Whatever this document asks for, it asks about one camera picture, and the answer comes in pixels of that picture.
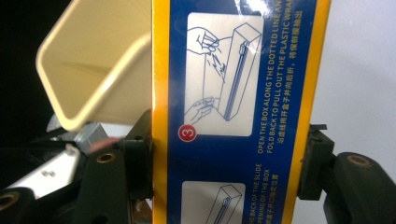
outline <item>plastic container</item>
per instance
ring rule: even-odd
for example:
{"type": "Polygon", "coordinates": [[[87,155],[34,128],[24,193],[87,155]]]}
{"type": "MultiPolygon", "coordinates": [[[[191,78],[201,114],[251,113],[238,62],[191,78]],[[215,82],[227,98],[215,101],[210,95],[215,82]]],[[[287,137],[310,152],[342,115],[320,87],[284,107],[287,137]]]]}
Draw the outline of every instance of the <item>plastic container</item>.
{"type": "Polygon", "coordinates": [[[75,0],[41,45],[36,68],[68,131],[134,124],[151,108],[151,1],[75,0]]]}

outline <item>plastic wrap box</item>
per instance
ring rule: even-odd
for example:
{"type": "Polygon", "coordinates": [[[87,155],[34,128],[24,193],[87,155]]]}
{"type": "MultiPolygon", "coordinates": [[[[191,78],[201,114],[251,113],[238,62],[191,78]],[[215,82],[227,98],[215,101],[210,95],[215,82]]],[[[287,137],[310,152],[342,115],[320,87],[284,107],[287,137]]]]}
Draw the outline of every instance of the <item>plastic wrap box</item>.
{"type": "Polygon", "coordinates": [[[153,1],[154,223],[291,223],[329,7],[153,1]]]}

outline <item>box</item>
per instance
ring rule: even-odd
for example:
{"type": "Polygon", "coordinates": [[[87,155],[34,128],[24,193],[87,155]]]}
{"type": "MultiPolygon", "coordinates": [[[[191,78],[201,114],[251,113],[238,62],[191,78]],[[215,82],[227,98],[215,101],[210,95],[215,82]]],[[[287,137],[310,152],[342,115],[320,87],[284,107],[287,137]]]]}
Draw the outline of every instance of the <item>box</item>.
{"type": "Polygon", "coordinates": [[[74,0],[36,69],[61,125],[134,124],[151,108],[151,2],[74,0]]]}
{"type": "Polygon", "coordinates": [[[291,223],[329,7],[153,1],[154,223],[291,223]]]}

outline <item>white object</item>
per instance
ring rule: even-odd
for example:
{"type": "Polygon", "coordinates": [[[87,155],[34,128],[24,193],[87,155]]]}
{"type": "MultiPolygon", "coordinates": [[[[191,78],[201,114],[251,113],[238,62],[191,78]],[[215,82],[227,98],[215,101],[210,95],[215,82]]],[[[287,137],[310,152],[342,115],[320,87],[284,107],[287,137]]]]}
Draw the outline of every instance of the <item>white object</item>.
{"type": "Polygon", "coordinates": [[[36,69],[61,125],[134,124],[151,108],[151,1],[75,0],[36,69]]]}
{"type": "Polygon", "coordinates": [[[61,189],[73,181],[80,153],[71,145],[56,157],[42,164],[8,188],[25,187],[41,198],[57,189],[61,189]]]}

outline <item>gray surface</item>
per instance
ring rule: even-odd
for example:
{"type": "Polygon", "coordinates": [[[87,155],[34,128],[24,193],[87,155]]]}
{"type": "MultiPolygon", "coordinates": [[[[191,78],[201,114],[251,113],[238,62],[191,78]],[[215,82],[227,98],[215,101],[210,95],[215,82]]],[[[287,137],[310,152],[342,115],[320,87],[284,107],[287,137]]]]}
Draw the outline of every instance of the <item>gray surface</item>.
{"type": "MultiPolygon", "coordinates": [[[[335,153],[378,161],[396,180],[396,1],[333,0],[312,123],[335,153]]],[[[297,200],[293,223],[327,223],[320,202],[297,200]]]]}

